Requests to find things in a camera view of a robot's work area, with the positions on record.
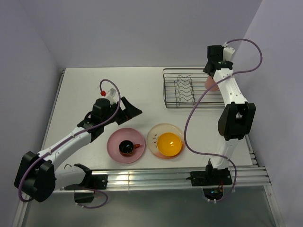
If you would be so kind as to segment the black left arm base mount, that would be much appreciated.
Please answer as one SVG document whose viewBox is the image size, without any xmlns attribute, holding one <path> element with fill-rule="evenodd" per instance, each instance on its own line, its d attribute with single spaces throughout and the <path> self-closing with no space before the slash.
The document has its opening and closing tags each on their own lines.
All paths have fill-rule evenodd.
<svg viewBox="0 0 303 227">
<path fill-rule="evenodd" d="M 107 188 L 108 175 L 92 175 L 86 183 L 77 184 L 75 190 L 86 190 L 89 192 L 74 193 L 74 201 L 76 203 L 92 203 L 94 199 L 101 195 L 105 199 L 103 204 L 108 201 L 108 195 L 103 192 Z"/>
</svg>

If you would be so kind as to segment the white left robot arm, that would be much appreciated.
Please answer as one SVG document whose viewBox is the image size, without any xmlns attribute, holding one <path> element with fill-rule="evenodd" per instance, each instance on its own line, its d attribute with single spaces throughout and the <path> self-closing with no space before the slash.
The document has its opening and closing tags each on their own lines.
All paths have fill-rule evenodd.
<svg viewBox="0 0 303 227">
<path fill-rule="evenodd" d="M 21 159 L 14 186 L 22 202 L 43 202 L 53 191 L 64 187 L 87 189 L 92 184 L 92 170 L 82 164 L 74 164 L 68 170 L 57 168 L 82 147 L 92 143 L 104 132 L 104 127 L 116 122 L 121 125 L 142 114 L 125 97 L 114 102 L 112 98 L 99 98 L 92 110 L 77 127 L 56 144 L 33 153 L 27 152 Z"/>
</svg>

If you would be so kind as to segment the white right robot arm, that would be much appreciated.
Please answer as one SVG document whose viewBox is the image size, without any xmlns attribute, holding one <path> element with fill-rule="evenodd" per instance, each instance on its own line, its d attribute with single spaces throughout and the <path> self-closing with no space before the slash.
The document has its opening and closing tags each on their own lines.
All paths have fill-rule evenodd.
<svg viewBox="0 0 303 227">
<path fill-rule="evenodd" d="M 218 156 L 212 157 L 213 166 L 205 172 L 205 180 L 216 184 L 222 177 L 219 170 L 229 166 L 229 159 L 245 135 L 250 132 L 256 107 L 243 96 L 234 76 L 233 63 L 230 61 L 235 50 L 222 45 L 207 47 L 207 63 L 203 70 L 218 87 L 224 110 L 218 120 L 218 132 L 221 141 L 218 144 Z"/>
</svg>

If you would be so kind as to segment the yellow bowl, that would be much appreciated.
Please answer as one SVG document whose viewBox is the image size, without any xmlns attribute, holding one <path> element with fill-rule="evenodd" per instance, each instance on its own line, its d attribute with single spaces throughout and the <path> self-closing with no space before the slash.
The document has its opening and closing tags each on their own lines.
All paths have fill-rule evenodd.
<svg viewBox="0 0 303 227">
<path fill-rule="evenodd" d="M 157 148 L 161 154 L 173 157 L 182 150 L 182 141 L 178 135 L 167 132 L 158 137 Z"/>
</svg>

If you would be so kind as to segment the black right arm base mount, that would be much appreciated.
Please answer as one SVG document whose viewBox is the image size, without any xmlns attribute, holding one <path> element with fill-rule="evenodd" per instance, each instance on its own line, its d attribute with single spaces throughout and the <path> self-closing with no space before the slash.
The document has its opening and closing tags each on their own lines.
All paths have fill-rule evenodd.
<svg viewBox="0 0 303 227">
<path fill-rule="evenodd" d="M 204 196 L 210 200 L 219 200 L 223 198 L 225 185 L 232 185 L 232 178 L 228 168 L 216 169 L 211 164 L 205 167 L 204 171 L 192 171 L 186 178 L 191 181 L 193 187 L 211 186 L 203 189 Z"/>
</svg>

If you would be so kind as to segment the orange and black teacup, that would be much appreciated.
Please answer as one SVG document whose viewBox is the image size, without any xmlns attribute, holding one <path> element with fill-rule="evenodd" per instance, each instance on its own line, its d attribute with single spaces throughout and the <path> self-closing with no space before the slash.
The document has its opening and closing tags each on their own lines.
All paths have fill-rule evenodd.
<svg viewBox="0 0 303 227">
<path fill-rule="evenodd" d="M 124 140 L 119 144 L 119 153 L 124 157 L 130 157 L 134 154 L 134 150 L 139 148 L 140 144 L 133 144 L 129 140 Z"/>
</svg>

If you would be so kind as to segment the pink plastic cup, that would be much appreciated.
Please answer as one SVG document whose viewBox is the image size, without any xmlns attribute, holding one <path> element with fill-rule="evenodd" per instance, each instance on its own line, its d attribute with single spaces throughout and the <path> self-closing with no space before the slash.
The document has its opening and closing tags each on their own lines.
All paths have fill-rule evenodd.
<svg viewBox="0 0 303 227">
<path fill-rule="evenodd" d="M 218 91 L 219 87 L 216 84 L 216 82 L 213 80 L 213 78 L 211 76 L 208 76 L 206 81 L 205 81 L 205 88 L 209 91 Z"/>
</svg>

